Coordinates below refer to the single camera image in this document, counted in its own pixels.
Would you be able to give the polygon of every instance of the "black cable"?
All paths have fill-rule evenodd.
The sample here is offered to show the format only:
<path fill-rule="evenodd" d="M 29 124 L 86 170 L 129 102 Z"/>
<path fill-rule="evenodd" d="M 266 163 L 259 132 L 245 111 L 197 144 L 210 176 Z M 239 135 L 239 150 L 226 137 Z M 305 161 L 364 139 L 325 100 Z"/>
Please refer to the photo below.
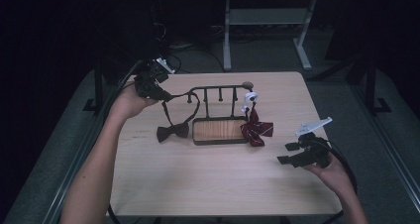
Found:
<path fill-rule="evenodd" d="M 328 151 L 330 151 L 331 152 L 331 150 L 333 150 L 332 149 L 332 147 L 330 147 L 330 146 L 328 146 L 328 145 L 325 145 L 325 144 L 323 144 L 323 143 L 320 143 L 320 142 L 315 142 L 315 141 L 313 141 L 313 140 L 311 140 L 310 141 L 310 143 L 314 143 L 314 144 L 317 144 L 317 145 L 319 145 L 319 146 L 321 146 L 321 147 L 324 147 L 324 148 L 326 148 Z"/>
<path fill-rule="evenodd" d="M 214 54 L 212 54 L 212 53 L 210 53 L 210 52 L 208 52 L 207 50 L 204 50 L 204 49 L 189 49 L 189 50 L 187 50 L 187 51 L 198 51 L 198 52 L 204 52 L 204 53 L 206 53 L 206 54 L 208 54 L 208 55 L 210 55 L 210 56 L 212 56 L 214 59 L 216 59 L 217 60 L 217 62 L 218 62 L 218 64 L 219 64 L 219 66 L 222 68 L 222 71 L 223 72 L 225 72 L 225 68 L 223 67 L 223 64 L 220 62 L 220 60 L 214 55 Z"/>
<path fill-rule="evenodd" d="M 135 222 L 133 222 L 133 224 L 139 223 L 140 220 L 142 220 L 142 217 L 139 217 Z"/>
<path fill-rule="evenodd" d="M 120 221 L 118 221 L 117 216 L 114 214 L 114 211 L 112 210 L 111 203 L 108 206 L 108 214 L 114 224 L 121 224 Z"/>
<path fill-rule="evenodd" d="M 171 56 L 171 57 L 174 57 L 176 60 L 178 60 L 178 64 L 179 64 L 179 66 L 176 68 L 176 70 L 175 70 L 175 73 L 178 73 L 180 70 L 181 70 L 181 67 L 182 67 L 182 61 L 181 61 L 181 59 L 178 57 L 178 56 L 175 56 L 175 55 L 173 55 L 173 54 L 168 54 L 168 56 Z"/>
<path fill-rule="evenodd" d="M 337 146 L 336 144 L 334 144 L 333 142 L 331 142 L 331 141 L 328 141 L 328 143 L 330 143 L 332 146 L 332 148 L 333 149 L 335 149 L 335 152 L 337 152 L 339 155 L 340 155 L 340 157 L 341 157 L 341 159 L 343 159 L 343 161 L 344 161 L 344 163 L 348 163 L 347 162 L 347 160 L 346 160 L 346 158 L 344 157 L 344 155 L 343 155 L 343 152 L 340 150 L 340 147 L 339 146 Z"/>
<path fill-rule="evenodd" d="M 344 156 L 340 155 L 336 150 L 331 149 L 330 151 L 336 158 L 337 160 L 339 160 L 339 162 L 342 164 L 344 170 L 347 173 L 347 176 L 350 179 L 350 182 L 352 183 L 353 189 L 355 191 L 355 194 L 358 193 L 358 183 L 356 181 L 356 177 L 352 172 L 352 169 L 350 168 L 349 164 L 347 163 L 346 159 L 344 158 Z M 329 219 L 327 219 L 325 222 L 323 222 L 323 224 L 330 224 L 333 223 L 335 221 L 337 221 L 340 217 L 343 216 L 343 210 L 341 210 L 340 212 L 338 212 L 337 214 L 333 215 L 332 217 L 330 217 Z"/>
<path fill-rule="evenodd" d="M 264 38 L 265 33 L 262 32 L 262 30 L 256 30 L 256 29 L 242 29 L 238 30 L 239 32 L 232 33 L 231 41 L 232 44 L 248 44 L 256 41 L 260 41 Z"/>
<path fill-rule="evenodd" d="M 211 35 L 212 42 L 217 42 L 219 39 L 222 39 L 225 35 L 225 27 L 219 26 L 218 28 L 220 29 L 216 33 Z"/>
<path fill-rule="evenodd" d="M 124 86 L 122 90 L 124 90 L 124 89 L 126 89 L 126 87 L 130 87 L 131 85 L 134 85 L 134 84 L 136 84 L 136 82 L 129 83 L 126 86 Z"/>

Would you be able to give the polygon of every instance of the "gray carpet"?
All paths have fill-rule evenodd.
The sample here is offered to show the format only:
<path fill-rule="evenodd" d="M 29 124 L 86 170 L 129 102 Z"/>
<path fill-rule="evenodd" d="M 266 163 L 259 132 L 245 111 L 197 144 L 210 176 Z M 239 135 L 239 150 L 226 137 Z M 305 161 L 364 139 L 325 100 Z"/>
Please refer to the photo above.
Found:
<path fill-rule="evenodd" d="M 232 44 L 232 72 L 243 71 L 299 71 L 304 77 L 316 75 L 335 61 L 324 61 L 331 32 L 311 31 L 305 49 L 313 69 L 305 71 L 300 65 L 292 45 L 293 32 L 266 37 L 246 44 Z M 212 45 L 209 51 L 190 48 L 173 53 L 182 62 L 180 72 L 222 72 L 222 45 Z M 172 65 L 178 60 L 170 56 Z M 351 165 L 358 183 L 359 196 L 370 223 L 420 223 L 420 215 L 405 186 L 397 175 L 386 151 L 383 138 L 378 134 L 380 123 L 395 150 L 401 155 L 415 180 L 420 181 L 419 153 L 420 123 L 399 97 L 392 81 L 379 73 L 377 96 L 383 97 L 392 113 L 372 117 L 361 102 L 364 85 L 352 87 L 344 77 L 343 69 L 321 82 L 308 82 L 307 86 L 321 118 L 330 116 L 334 121 L 325 127 L 329 139 L 339 146 Z M 71 156 L 92 120 L 91 112 L 81 112 L 87 98 L 93 97 L 93 78 L 88 74 L 75 92 L 61 117 L 46 149 L 18 197 L 6 223 L 41 223 L 49 204 L 71 162 Z M 289 217 L 293 224 L 320 223 L 327 216 Z M 154 223 L 154 217 L 120 217 L 122 223 Z M 225 217 L 223 223 L 271 224 L 279 217 Z M 165 217 L 161 223 L 216 223 L 215 217 Z"/>

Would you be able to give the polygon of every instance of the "hand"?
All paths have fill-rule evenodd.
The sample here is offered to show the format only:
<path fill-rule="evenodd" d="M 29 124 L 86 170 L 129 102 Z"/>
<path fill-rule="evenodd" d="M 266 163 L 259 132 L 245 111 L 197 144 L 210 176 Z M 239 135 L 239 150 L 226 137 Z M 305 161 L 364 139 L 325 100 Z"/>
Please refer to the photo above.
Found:
<path fill-rule="evenodd" d="M 158 101 L 150 98 L 139 97 L 133 83 L 127 83 L 111 107 L 109 116 L 123 121 L 137 116 L 148 106 Z"/>
<path fill-rule="evenodd" d="M 330 164 L 325 168 L 321 168 L 319 165 L 309 165 L 303 168 L 315 173 L 325 185 L 339 196 L 345 192 L 353 191 L 353 185 L 340 161 L 331 153 L 328 154 L 328 159 Z"/>

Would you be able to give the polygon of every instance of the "black bow tie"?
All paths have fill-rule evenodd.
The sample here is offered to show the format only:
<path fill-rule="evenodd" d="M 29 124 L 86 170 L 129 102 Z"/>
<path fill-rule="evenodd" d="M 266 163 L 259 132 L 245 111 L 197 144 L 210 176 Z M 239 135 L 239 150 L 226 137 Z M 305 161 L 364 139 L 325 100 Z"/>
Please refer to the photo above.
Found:
<path fill-rule="evenodd" d="M 181 138 L 187 138 L 189 132 L 188 123 L 180 123 L 168 128 L 158 127 L 157 128 L 157 140 L 161 143 L 169 137 L 170 134 L 175 134 Z"/>
<path fill-rule="evenodd" d="M 170 127 L 165 128 L 165 127 L 157 127 L 157 140 L 161 143 L 164 140 L 166 140 L 167 137 L 169 137 L 170 134 L 176 134 L 176 136 L 181 137 L 181 138 L 187 138 L 188 137 L 188 132 L 189 132 L 189 126 L 188 126 L 188 122 L 191 121 L 192 118 L 195 117 L 195 114 L 197 114 L 198 108 L 200 107 L 200 100 L 198 99 L 197 94 L 195 94 L 194 92 L 187 92 L 184 94 L 180 94 L 180 95 L 172 95 L 172 98 L 176 98 L 176 97 L 181 97 L 184 95 L 192 95 L 197 99 L 197 107 L 194 110 L 194 113 L 189 116 L 183 123 L 180 124 L 176 124 L 173 125 L 172 122 L 170 121 L 169 118 L 169 113 L 167 111 L 167 107 L 166 107 L 166 102 L 163 101 L 163 103 L 161 104 L 163 106 L 163 110 L 164 110 L 164 114 L 166 115 L 167 120 L 170 123 Z"/>

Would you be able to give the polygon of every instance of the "finger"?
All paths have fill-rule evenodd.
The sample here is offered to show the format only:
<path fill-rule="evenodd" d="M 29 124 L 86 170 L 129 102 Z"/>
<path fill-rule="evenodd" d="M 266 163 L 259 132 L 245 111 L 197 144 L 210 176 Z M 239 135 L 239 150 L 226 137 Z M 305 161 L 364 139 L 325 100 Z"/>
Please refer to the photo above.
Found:
<path fill-rule="evenodd" d="M 123 89 L 120 91 L 120 95 L 121 94 L 135 93 L 136 88 L 134 86 L 131 86 L 132 84 L 134 84 L 134 83 L 130 83 L 130 84 L 124 86 Z"/>
<path fill-rule="evenodd" d="M 341 164 L 337 157 L 334 156 L 332 153 L 328 154 L 328 160 L 330 161 L 330 164 Z"/>
<path fill-rule="evenodd" d="M 123 89 L 125 89 L 127 87 L 130 87 L 130 86 L 132 86 L 134 84 L 135 84 L 135 81 L 127 81 L 126 84 L 124 84 Z"/>
<path fill-rule="evenodd" d="M 308 170 L 308 171 L 311 171 L 315 174 L 319 173 L 319 171 L 320 171 L 320 167 L 318 167 L 317 165 L 309 165 L 309 166 L 305 166 L 303 168 Z"/>
<path fill-rule="evenodd" d="M 149 106 L 152 106 L 154 104 L 157 104 L 158 100 L 154 100 L 154 99 L 151 99 L 151 98 L 145 98 L 145 102 L 146 102 L 146 106 L 149 107 Z"/>

